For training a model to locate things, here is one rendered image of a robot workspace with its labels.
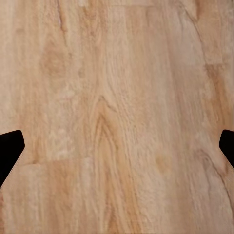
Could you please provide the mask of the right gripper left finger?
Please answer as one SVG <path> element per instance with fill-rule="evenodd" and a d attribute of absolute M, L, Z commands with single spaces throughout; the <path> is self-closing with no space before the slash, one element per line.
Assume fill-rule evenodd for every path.
<path fill-rule="evenodd" d="M 0 187 L 24 149 L 21 130 L 0 135 Z"/>

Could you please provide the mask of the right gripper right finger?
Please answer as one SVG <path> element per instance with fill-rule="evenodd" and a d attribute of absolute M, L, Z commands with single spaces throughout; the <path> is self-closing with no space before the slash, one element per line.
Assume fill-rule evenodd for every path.
<path fill-rule="evenodd" d="M 219 141 L 219 148 L 234 168 L 234 131 L 222 131 Z"/>

